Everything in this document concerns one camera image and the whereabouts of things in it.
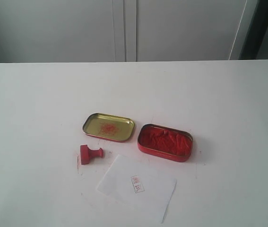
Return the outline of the white paper sheet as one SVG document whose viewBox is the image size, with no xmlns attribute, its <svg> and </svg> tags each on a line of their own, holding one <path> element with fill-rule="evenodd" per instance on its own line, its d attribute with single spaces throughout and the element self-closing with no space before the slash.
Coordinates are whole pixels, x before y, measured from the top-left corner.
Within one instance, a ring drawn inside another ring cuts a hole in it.
<svg viewBox="0 0 268 227">
<path fill-rule="evenodd" d="M 163 223 L 176 184 L 167 173 L 118 155 L 97 190 Z"/>
</svg>

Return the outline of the red rubber stamp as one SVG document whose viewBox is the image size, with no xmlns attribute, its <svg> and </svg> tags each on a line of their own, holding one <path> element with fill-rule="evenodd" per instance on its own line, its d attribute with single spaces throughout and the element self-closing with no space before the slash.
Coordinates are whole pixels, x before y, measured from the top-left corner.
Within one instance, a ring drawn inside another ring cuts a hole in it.
<svg viewBox="0 0 268 227">
<path fill-rule="evenodd" d="M 80 146 L 80 162 L 81 165 L 87 165 L 90 161 L 94 158 L 103 158 L 104 157 L 104 150 L 99 148 L 97 150 L 92 150 L 88 147 L 88 145 L 81 145 Z"/>
</svg>

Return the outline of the gold tin lid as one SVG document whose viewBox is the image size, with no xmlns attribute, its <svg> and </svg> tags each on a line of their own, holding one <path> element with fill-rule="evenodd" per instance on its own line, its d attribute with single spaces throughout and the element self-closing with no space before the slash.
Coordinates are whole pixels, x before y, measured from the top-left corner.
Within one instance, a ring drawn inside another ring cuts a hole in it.
<svg viewBox="0 0 268 227">
<path fill-rule="evenodd" d="M 88 136 L 125 142 L 132 136 L 134 128 L 135 123 L 130 118 L 94 113 L 87 118 L 82 130 Z"/>
</svg>

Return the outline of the dark metal post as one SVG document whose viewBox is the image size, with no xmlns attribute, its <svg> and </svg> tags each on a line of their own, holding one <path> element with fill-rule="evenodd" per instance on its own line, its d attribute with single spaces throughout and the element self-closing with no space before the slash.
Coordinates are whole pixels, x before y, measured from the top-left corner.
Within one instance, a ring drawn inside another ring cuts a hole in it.
<svg viewBox="0 0 268 227">
<path fill-rule="evenodd" d="M 239 60 L 255 60 L 268 28 L 268 0 L 257 2 Z"/>
</svg>

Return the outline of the white cabinet doors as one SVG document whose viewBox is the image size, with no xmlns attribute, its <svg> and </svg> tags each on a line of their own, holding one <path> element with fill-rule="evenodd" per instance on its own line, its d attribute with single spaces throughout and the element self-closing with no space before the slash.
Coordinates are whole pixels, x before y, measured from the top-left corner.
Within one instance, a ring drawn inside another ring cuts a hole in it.
<svg viewBox="0 0 268 227">
<path fill-rule="evenodd" d="M 0 0 L 0 62 L 236 60 L 255 0 Z"/>
</svg>

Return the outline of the red ink pad tin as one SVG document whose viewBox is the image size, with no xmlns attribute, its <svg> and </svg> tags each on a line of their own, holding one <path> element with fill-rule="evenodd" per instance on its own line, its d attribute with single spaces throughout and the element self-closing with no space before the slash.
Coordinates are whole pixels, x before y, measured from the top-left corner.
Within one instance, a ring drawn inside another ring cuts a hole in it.
<svg viewBox="0 0 268 227">
<path fill-rule="evenodd" d="M 138 135 L 138 149 L 141 152 L 175 162 L 187 161 L 192 147 L 191 134 L 160 125 L 146 124 Z"/>
</svg>

